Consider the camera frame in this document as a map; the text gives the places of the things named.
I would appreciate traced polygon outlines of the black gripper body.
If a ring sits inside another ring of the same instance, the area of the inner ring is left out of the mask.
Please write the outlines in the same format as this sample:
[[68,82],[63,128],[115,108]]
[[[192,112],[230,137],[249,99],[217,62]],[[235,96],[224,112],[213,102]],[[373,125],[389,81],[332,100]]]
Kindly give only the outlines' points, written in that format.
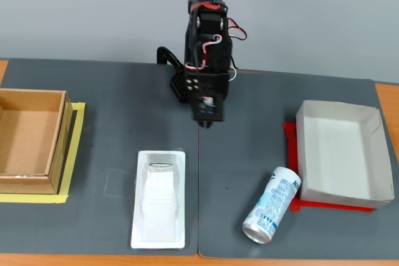
[[219,74],[207,72],[185,72],[184,82],[188,90],[205,96],[228,95],[230,76],[227,72]]

